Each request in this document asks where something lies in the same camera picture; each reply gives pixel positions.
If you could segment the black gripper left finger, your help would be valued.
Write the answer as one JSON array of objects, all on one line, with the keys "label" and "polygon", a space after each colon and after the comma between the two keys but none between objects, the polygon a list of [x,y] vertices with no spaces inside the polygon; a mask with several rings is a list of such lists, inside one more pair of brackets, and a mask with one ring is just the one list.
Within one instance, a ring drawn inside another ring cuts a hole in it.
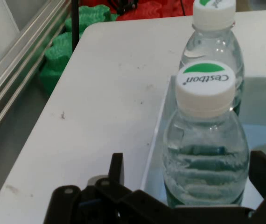
[{"label": "black gripper left finger", "polygon": [[122,153],[112,155],[109,173],[81,190],[74,185],[53,191],[46,224],[175,224],[175,212],[142,190],[124,186]]}]

